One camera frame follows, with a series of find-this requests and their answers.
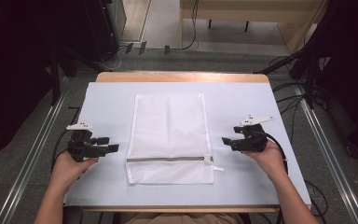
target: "lap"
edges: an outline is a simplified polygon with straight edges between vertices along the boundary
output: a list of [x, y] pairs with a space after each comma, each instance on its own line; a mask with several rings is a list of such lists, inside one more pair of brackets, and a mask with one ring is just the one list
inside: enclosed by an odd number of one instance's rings
[[121, 224], [243, 224], [238, 214], [228, 213], [122, 213]]

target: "table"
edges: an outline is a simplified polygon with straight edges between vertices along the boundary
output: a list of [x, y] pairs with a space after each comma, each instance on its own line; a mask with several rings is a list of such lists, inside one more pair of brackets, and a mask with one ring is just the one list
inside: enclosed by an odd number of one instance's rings
[[[181, 47], [183, 19], [192, 19], [194, 3], [195, 0], [180, 3]], [[326, 7], [327, 0], [199, 0], [197, 19], [277, 22], [286, 47], [293, 54]]]
[[[215, 173], [212, 185], [130, 185], [125, 170], [131, 133], [134, 96], [138, 93], [201, 92], [213, 147]], [[90, 83], [79, 122], [94, 126], [94, 137], [119, 143], [89, 168], [65, 196], [66, 205], [86, 211], [114, 212], [277, 212], [275, 188], [250, 158], [222, 143], [221, 137], [240, 138], [233, 132], [248, 113], [273, 116], [263, 123], [266, 133], [282, 145], [289, 175], [304, 202], [310, 206], [302, 174], [265, 75], [218, 73], [101, 73]]]

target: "white table surface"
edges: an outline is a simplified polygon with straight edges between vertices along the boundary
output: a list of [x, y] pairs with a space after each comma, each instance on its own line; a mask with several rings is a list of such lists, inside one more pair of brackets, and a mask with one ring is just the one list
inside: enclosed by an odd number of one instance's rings
[[[130, 185], [125, 161], [131, 134], [136, 94], [196, 92], [205, 96], [214, 165], [225, 172], [214, 173], [212, 185]], [[282, 145], [289, 176], [305, 204], [310, 204], [302, 174], [284, 129], [269, 83], [111, 82], [89, 84], [79, 122], [93, 125], [93, 137], [110, 137], [119, 144], [117, 153], [101, 157], [78, 179], [65, 196], [66, 205], [86, 209], [120, 211], [164, 211], [164, 209], [238, 208], [241, 211], [271, 211], [279, 206], [275, 188], [250, 158], [225, 146], [222, 137], [242, 138], [233, 127], [249, 114], [272, 116], [262, 123], [266, 133]]]

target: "white mesh laundry bag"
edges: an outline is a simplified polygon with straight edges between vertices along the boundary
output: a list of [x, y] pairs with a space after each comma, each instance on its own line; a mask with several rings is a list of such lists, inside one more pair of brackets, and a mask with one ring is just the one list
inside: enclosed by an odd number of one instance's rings
[[131, 184], [212, 184], [203, 94], [136, 95], [126, 166]]

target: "zipper pull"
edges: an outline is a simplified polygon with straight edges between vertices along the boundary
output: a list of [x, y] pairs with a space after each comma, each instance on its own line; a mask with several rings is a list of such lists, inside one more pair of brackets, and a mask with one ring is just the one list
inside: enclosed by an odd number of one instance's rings
[[214, 165], [213, 165], [213, 162], [211, 162], [211, 161], [208, 160], [207, 158], [204, 157], [203, 159], [204, 159], [204, 161], [206, 161], [206, 162], [208, 162], [209, 164], [211, 164], [211, 165], [213, 166], [213, 169], [214, 169], [215, 171], [225, 172], [225, 169], [223, 169], [223, 168], [221, 168], [221, 167], [214, 166]]

